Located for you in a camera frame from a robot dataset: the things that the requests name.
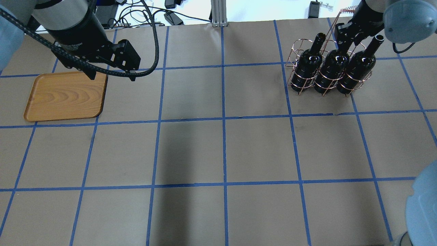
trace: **wooden cutting board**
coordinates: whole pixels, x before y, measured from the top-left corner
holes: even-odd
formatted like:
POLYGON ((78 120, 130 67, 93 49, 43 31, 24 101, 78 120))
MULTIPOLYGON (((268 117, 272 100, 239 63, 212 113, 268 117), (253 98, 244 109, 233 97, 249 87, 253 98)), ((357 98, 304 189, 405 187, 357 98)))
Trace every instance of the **wooden cutting board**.
POLYGON ((82 72, 41 74, 36 77, 24 112, 29 122, 97 117, 103 109, 108 77, 90 80, 82 72))

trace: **robotic arm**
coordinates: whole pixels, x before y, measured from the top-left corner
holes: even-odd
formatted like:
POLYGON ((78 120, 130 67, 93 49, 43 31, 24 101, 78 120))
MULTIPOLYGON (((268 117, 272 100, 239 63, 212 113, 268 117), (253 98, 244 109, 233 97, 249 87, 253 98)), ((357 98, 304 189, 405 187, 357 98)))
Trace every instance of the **robotic arm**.
POLYGON ((338 23, 334 36, 341 46, 358 45, 385 29, 386 38, 398 44, 421 41, 437 30, 437 0, 361 0, 348 23, 338 23))
MULTIPOLYGON (((54 45, 57 47, 50 48, 59 61, 67 68, 75 67, 83 71, 91 79, 94 79, 96 71, 103 69, 88 62, 105 63, 112 67, 118 67, 125 73, 113 71, 105 73, 129 77, 131 80, 148 75, 156 67, 159 54, 157 38, 155 38, 156 58, 154 65, 146 71, 147 73, 134 73, 135 70, 139 69, 141 61, 138 53, 126 39, 117 44, 113 44, 107 39, 102 25, 86 0, 0 0, 0 8, 16 19, 11 22, 10 19, 6 20, 5 18, 8 16, 5 17, 3 14, 2 16, 5 18, 0 18, 0 42, 7 44, 0 53, 1 60, 3 60, 3 63, 0 63, 0 70, 7 65, 12 53, 18 49, 23 39, 23 32, 17 28, 18 21, 21 22, 21 25, 27 23, 31 15, 56 40, 54 45)), ((152 27, 154 34, 156 34, 155 26, 152 25, 152 27)), ((36 39, 41 42, 42 38, 38 38, 36 35, 36 39)))

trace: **metal post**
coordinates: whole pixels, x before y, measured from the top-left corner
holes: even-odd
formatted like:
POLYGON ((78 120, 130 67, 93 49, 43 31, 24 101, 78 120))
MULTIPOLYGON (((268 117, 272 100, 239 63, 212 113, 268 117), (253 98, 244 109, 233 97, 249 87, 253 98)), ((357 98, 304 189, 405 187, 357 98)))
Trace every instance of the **metal post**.
POLYGON ((211 0, 212 26, 228 26, 226 18, 226 0, 211 0))

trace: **bottle holder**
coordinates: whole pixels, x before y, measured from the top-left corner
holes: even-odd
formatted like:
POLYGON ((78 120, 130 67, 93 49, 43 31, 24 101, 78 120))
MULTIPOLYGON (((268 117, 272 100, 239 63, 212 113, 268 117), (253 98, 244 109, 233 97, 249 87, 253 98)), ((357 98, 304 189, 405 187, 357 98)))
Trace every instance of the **bottle holder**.
MULTIPOLYGON (((337 21, 338 21, 338 18, 340 17, 340 14, 343 14, 343 13, 353 13, 355 8, 356 8, 356 6, 345 8, 345 9, 340 10, 340 12, 338 13, 338 15, 335 18, 333 24, 331 25, 331 28, 328 31, 328 34, 326 35, 328 38, 327 38, 327 40, 325 40, 325 43, 324 43, 322 49, 320 50, 320 54, 322 55, 322 57, 324 59, 326 58, 326 56, 330 52, 330 51, 326 50, 328 44, 330 42, 333 42, 335 45, 337 44, 336 41, 334 41, 334 40, 332 40, 330 38, 332 37, 333 27, 335 27, 335 25, 337 24, 337 21)), ((338 81, 341 80, 344 76, 348 76, 349 78, 351 78, 351 79, 353 79, 353 80, 358 82, 357 85, 353 89, 347 89, 343 85, 340 84, 340 86, 342 86, 345 89, 350 91, 348 94, 346 94, 346 96, 350 95, 355 90, 360 89, 361 87, 363 87, 364 82, 366 80, 368 80, 372 76, 372 71, 370 71, 370 73, 367 74, 367 76, 363 80, 357 80, 355 78, 352 78, 347 73, 344 73, 340 78, 331 79, 331 78, 328 78, 327 76, 325 76, 324 74, 322 74, 320 72, 320 68, 316 71, 315 75, 313 77, 311 77, 311 78, 304 78, 304 77, 299 76, 298 74, 295 73, 295 69, 297 67, 300 55, 305 50, 307 50, 309 47, 311 47, 312 43, 313 43, 313 41, 310 40, 310 39, 298 39, 298 40, 294 41, 293 45, 291 46, 290 54, 288 55, 287 63, 285 64, 286 67, 290 67, 291 68, 291 73, 290 73, 290 76, 287 79, 287 84, 289 86, 293 85, 293 86, 295 86, 297 88, 300 88, 301 90, 298 93, 299 95, 302 93, 303 90, 308 89, 309 87, 313 87, 316 84, 316 81, 314 80, 314 78, 316 78, 319 74, 322 75, 324 78, 326 78, 326 79, 331 81, 331 83, 329 84, 328 87, 322 87, 319 84, 317 84, 319 87, 325 89, 325 92, 322 94, 322 96, 325 96, 325 94, 329 90, 334 89, 338 85, 338 81), (291 81, 291 78, 293 77, 294 74, 296 76, 298 76, 299 78, 302 78, 302 79, 306 80, 305 83, 304 83, 304 86, 300 87, 300 86, 297 86, 297 85, 293 84, 293 82, 291 81)), ((359 45, 354 46, 354 48, 352 50, 348 50, 347 53, 349 54, 350 57, 355 55, 355 51, 357 50, 357 48, 359 48, 359 50, 361 50, 361 49, 364 50, 364 49, 366 49, 366 46, 364 44, 360 43, 359 45)))

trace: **black bottle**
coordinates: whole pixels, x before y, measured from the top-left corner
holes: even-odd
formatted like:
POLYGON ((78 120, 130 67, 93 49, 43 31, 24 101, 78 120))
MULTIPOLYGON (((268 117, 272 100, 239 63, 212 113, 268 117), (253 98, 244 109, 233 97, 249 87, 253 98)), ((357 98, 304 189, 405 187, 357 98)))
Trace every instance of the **black bottle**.
POLYGON ((316 75, 317 69, 322 64, 322 55, 320 49, 325 42, 326 35, 324 33, 317 34, 314 43, 310 49, 304 51, 295 68, 295 74, 291 79, 291 88, 297 92, 301 92, 303 87, 309 86, 312 79, 307 80, 304 78, 312 78, 316 75))
POLYGON ((358 81, 363 80, 370 73, 376 63, 375 52, 382 42, 384 42, 384 37, 376 35, 366 50, 356 53, 350 59, 349 65, 346 67, 346 74, 337 84, 339 92, 345 95, 350 94, 357 86, 358 81))
POLYGON ((346 66, 349 64, 349 55, 347 50, 352 45, 353 40, 348 40, 348 43, 344 43, 338 49, 335 49, 326 56, 325 63, 320 68, 320 73, 316 77, 314 83, 314 89, 320 93, 328 93, 337 79, 341 78, 346 66))

